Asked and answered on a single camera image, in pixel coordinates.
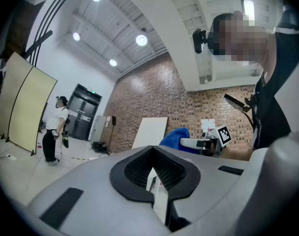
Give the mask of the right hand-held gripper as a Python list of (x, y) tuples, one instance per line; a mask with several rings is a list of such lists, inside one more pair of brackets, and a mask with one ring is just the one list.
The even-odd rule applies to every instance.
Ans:
[(232, 141), (226, 126), (218, 127), (202, 133), (199, 141), (192, 138), (181, 138), (180, 144), (187, 148), (199, 148), (200, 155), (219, 157), (223, 148)]

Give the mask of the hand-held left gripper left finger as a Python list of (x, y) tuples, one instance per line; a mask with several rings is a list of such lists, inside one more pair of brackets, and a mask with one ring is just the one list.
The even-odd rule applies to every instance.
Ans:
[(69, 236), (167, 236), (150, 203), (127, 200), (110, 182), (110, 171), (119, 161), (138, 153), (135, 148), (80, 164), (44, 188), (28, 210), (40, 218), (68, 189), (82, 190), (58, 231)]

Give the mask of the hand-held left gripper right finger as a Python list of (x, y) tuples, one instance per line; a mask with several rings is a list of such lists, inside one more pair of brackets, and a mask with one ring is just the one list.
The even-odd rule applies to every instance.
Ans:
[(200, 170), (186, 198), (169, 204), (184, 236), (286, 235), (299, 229), (299, 133), (253, 152), (249, 161), (212, 158), (155, 147)]

